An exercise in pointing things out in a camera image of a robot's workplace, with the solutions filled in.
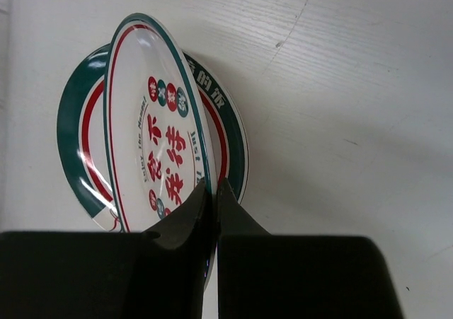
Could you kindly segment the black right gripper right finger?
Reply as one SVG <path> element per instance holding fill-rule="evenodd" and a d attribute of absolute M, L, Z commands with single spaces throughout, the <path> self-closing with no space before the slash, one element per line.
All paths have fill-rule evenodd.
<path fill-rule="evenodd" d="M 268 233 L 217 192 L 220 318 L 402 318 L 384 256 L 363 236 Z"/>

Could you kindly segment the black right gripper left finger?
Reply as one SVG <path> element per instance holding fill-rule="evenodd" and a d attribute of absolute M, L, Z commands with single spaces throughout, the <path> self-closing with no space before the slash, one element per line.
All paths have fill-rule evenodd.
<path fill-rule="evenodd" d="M 199 182 L 137 233 L 1 234 L 2 318 L 200 318 L 212 202 Z"/>

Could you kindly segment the green rim dotted plate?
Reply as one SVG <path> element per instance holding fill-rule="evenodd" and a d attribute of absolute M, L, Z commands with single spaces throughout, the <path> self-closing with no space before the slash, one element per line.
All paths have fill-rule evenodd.
<path fill-rule="evenodd" d="M 218 177 L 202 98 L 173 36 L 157 19 L 127 16 L 110 42 L 103 124 L 121 229 L 141 232 L 173 213 L 199 182 Z"/>

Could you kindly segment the green band ceramic plate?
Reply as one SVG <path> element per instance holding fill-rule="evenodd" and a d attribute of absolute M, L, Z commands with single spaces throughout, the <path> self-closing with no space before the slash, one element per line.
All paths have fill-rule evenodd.
<path fill-rule="evenodd" d="M 90 53 L 69 77 L 57 113 L 57 145 L 62 168 L 90 218 L 107 232 L 120 231 L 110 186 L 103 133 L 104 71 L 109 46 Z M 227 178 L 237 201 L 248 182 L 246 130 L 228 90 L 199 58 L 185 58 L 197 82 L 213 140 L 219 179 Z"/>

